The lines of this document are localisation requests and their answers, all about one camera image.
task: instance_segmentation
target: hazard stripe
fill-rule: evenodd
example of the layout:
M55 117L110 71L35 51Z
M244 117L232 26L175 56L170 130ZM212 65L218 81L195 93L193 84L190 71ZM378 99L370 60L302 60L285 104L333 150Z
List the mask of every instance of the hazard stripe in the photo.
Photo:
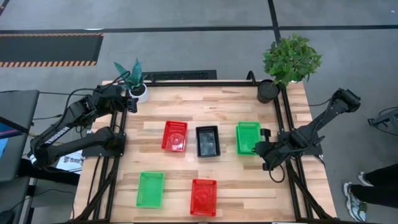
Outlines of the hazard stripe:
M83 35L100 35L103 33L77 33L77 34L0 34L0 37L62 37L62 36L83 36Z
M0 67L71 67L94 66L96 61L71 61L71 62L0 62Z

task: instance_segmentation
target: wooden table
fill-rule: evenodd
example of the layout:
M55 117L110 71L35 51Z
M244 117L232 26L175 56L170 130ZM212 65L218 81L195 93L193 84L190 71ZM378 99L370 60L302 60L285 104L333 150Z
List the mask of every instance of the wooden table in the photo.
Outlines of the wooden table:
M235 152L235 127L238 121L259 121L263 128L272 130L271 141L276 141L278 123L273 102L257 101L256 87L149 87L150 100L138 105L136 114L128 113L127 143L120 159L112 222L271 222L294 221L294 210L287 178L281 184L271 181L261 169L258 156L238 156ZM311 114L302 83L287 88L295 127L308 124ZM165 122L188 123L185 152L161 150ZM108 126L110 116L94 124L93 130ZM220 157L197 157L195 128L217 125L220 135ZM303 156L303 168L308 189L331 216L335 209L325 174L325 168L313 156ZM76 215L87 203L96 158L84 161L75 199ZM99 163L93 194L98 188ZM137 185L143 171L165 173L161 209L137 208ZM280 169L272 172L280 179ZM214 179L218 182L216 217L190 215L192 179ZM305 210L298 194L302 216ZM107 193L101 204L100 218L104 217Z

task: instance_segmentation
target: person's leg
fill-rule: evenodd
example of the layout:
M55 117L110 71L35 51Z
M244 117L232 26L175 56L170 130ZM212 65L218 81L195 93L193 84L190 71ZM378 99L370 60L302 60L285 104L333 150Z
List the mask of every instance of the person's leg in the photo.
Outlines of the person's leg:
M358 178L367 186L369 185L366 184L366 182L372 184L373 186L398 185L398 164L363 174L362 178L365 182L361 180L361 174L359 174Z
M366 202L355 197L354 194L351 193L351 182L345 183L343 185L344 195L347 197L346 207L348 209L349 215L354 218L357 222L365 222L366 221L366 210L368 206Z
M398 208L398 189L396 187L350 185L349 191L363 202Z

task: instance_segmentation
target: plant pot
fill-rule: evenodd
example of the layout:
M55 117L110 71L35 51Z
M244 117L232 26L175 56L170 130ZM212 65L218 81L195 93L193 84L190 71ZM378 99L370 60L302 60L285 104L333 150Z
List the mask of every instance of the plant pot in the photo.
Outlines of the plant pot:
M274 85L272 80L263 80L257 87L257 99L261 103L268 103L278 97L280 92L279 87Z
M145 103L148 101L149 99L149 91L148 91L148 87L143 84L145 87L145 91L143 92L143 94L136 96L133 93L131 93L131 90L129 90L129 94L131 96L131 98L138 98L138 102L137 103Z

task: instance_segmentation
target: gray floor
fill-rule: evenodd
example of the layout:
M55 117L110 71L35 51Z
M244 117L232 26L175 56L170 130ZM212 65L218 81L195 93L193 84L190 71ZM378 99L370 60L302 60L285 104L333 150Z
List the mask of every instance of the gray floor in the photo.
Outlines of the gray floor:
M276 0L280 26L398 24L394 0ZM0 17L0 30L90 29L170 26L270 26L265 0L10 0ZM283 37L293 32L281 32ZM359 171L370 171L398 162L398 139L367 125L384 108L396 106L398 76L398 30L297 31L323 55L318 73L305 84L310 103L319 103L337 88L349 88L362 97L362 106L343 114L320 131L326 172L338 216L352 220L341 193L343 182L359 183ZM218 78L242 79L248 70L257 78L262 71L262 53L274 41L272 31L178 32L106 34L95 67L0 68L0 91L39 89L71 92L94 87L117 76L113 62L132 66L138 57L144 71L217 69ZM62 112L66 97L41 95L35 117ZM313 116L322 107L311 108ZM38 121L32 132L40 133L52 121ZM77 138L68 134L63 140ZM42 182L42 189L51 188ZM69 186L56 185L59 189ZM41 196L34 223L63 222L73 198ZM392 208L370 205L369 222L396 223Z

